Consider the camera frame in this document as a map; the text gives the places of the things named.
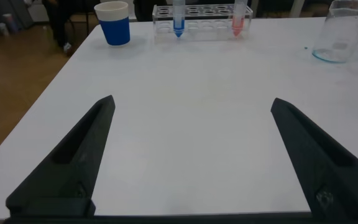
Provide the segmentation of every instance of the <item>person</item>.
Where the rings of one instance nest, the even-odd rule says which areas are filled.
[[[74,0],[42,0],[42,4],[47,10],[53,38],[58,46],[70,56],[73,54],[73,45],[67,39],[65,23],[75,12]]]

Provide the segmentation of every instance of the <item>person's leg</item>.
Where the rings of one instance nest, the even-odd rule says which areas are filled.
[[[63,48],[67,43],[65,33],[65,23],[67,20],[67,15],[62,9],[62,7],[59,5],[59,2],[51,0],[42,0],[42,4],[44,4],[47,10],[50,27],[53,30],[53,37],[57,41],[59,47]]]

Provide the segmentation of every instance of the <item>test tube rack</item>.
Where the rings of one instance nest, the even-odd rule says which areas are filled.
[[[155,43],[166,41],[244,40],[252,19],[252,9],[247,6],[244,26],[239,35],[232,30],[233,4],[185,6],[185,31],[181,37],[173,32],[172,6],[154,6],[153,25]]]

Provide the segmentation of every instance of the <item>test tube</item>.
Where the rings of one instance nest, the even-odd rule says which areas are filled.
[[[180,37],[185,30],[185,0],[173,0],[173,32]]]
[[[234,36],[238,36],[244,26],[244,15],[246,14],[248,0],[236,0],[234,1],[234,12],[232,29]]]

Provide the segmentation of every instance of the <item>black pants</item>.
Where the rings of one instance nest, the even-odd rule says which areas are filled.
[[[57,0],[57,3],[56,5],[48,0],[42,0],[42,4],[47,10],[53,38],[57,41],[59,47],[63,47],[67,42],[65,23],[75,12],[75,7],[72,4],[73,0]]]

